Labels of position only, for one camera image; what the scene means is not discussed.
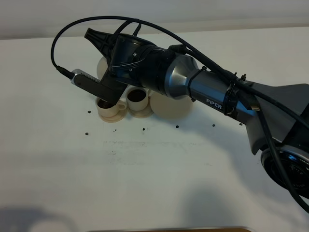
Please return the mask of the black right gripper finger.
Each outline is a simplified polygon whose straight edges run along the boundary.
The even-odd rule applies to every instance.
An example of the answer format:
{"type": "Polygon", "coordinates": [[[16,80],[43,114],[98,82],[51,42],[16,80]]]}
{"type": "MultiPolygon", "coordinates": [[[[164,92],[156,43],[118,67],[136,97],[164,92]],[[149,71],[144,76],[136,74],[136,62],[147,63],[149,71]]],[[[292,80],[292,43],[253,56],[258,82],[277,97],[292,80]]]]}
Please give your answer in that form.
{"type": "Polygon", "coordinates": [[[100,32],[88,28],[84,37],[105,57],[111,58],[115,36],[110,33],[100,32]]]}

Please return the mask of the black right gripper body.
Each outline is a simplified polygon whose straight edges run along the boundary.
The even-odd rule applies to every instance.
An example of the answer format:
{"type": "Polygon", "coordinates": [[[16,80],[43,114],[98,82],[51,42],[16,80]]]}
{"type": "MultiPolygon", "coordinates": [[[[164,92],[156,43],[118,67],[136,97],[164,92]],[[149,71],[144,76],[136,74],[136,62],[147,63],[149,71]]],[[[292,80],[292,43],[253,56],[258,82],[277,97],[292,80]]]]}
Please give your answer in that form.
{"type": "Polygon", "coordinates": [[[122,33],[109,35],[106,42],[110,59],[106,74],[109,88],[124,91],[131,85],[167,94],[165,79],[169,66],[178,56],[175,51],[122,33]]]}

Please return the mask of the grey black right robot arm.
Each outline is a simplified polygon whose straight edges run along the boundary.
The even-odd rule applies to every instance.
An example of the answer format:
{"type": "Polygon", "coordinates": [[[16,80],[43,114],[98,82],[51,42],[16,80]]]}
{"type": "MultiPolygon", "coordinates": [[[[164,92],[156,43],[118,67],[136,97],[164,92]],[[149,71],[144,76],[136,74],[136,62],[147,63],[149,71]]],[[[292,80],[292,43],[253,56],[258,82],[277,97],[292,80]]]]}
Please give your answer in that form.
{"type": "Polygon", "coordinates": [[[184,43],[167,49],[119,32],[88,29],[85,38],[106,58],[101,80],[89,92],[116,104],[128,85],[173,99],[190,97],[246,126],[251,151],[262,151],[266,173],[280,186],[309,195],[309,86],[272,87],[218,71],[184,43]]]}

